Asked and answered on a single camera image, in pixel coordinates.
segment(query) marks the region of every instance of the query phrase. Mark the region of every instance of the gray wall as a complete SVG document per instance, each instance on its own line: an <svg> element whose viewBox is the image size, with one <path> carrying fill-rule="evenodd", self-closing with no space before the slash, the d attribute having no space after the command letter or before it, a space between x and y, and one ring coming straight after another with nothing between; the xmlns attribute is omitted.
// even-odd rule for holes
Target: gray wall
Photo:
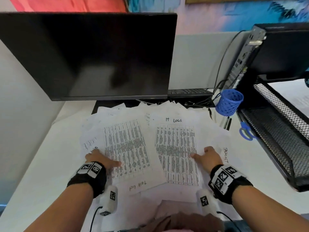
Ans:
<svg viewBox="0 0 309 232"><path fill-rule="evenodd" d="M218 81L228 75L249 32L233 41L221 65ZM237 32L219 32L175 37L169 89L214 88L224 51Z"/></svg>
<svg viewBox="0 0 309 232"><path fill-rule="evenodd" d="M0 11L15 8L0 0ZM0 204L11 198L62 105L48 98L0 41Z"/></svg>

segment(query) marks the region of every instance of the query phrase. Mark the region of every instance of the blue pen holder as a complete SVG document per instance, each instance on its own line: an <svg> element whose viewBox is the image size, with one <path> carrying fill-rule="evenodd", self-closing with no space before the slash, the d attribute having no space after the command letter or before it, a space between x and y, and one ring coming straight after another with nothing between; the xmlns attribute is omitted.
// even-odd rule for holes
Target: blue pen holder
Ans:
<svg viewBox="0 0 309 232"><path fill-rule="evenodd" d="M225 89L216 105L216 111L222 116L232 116L243 101L243 94L235 89Z"/></svg>

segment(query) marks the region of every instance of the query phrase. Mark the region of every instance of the black keyboard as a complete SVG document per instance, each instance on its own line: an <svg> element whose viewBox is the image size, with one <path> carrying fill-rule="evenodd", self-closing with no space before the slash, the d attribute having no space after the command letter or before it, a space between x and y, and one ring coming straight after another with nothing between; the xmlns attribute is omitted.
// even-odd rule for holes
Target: black keyboard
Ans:
<svg viewBox="0 0 309 232"><path fill-rule="evenodd" d="M207 89L172 89L168 91L168 97L173 98L199 97L212 94Z"/></svg>

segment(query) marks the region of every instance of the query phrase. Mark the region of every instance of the desk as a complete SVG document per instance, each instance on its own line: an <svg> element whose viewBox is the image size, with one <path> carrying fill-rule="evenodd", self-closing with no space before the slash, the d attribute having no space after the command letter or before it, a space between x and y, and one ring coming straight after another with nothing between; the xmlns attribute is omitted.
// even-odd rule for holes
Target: desk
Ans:
<svg viewBox="0 0 309 232"><path fill-rule="evenodd" d="M0 217L1 231L24 231L65 189L70 176L84 161L79 157L80 128L94 105L95 101L65 103ZM298 214L309 213L309 191L299 193L293 190L258 141L247 141L240 136L237 116L232 119L232 147L241 160L241 164L235 164L235 167L266 195ZM94 201L82 231L89 231L96 206ZM226 213L232 219L239 219L237 214Z"/></svg>

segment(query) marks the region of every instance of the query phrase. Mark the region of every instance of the hand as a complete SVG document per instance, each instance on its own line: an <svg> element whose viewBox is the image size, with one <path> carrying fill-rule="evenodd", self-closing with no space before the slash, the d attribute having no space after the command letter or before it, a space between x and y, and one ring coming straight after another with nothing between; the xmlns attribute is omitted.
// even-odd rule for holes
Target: hand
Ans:
<svg viewBox="0 0 309 232"><path fill-rule="evenodd" d="M205 147L204 152L205 153L202 156L192 153L191 158L195 159L197 163L200 163L203 166L203 169L210 174L215 166L223 164L223 162L213 147Z"/></svg>
<svg viewBox="0 0 309 232"><path fill-rule="evenodd" d="M120 161L114 161L114 160L107 158L106 156L102 155L98 149L93 149L91 153L88 153L85 156L85 158L86 158L85 163L98 161L99 163L103 164L106 169L121 166Z"/></svg>

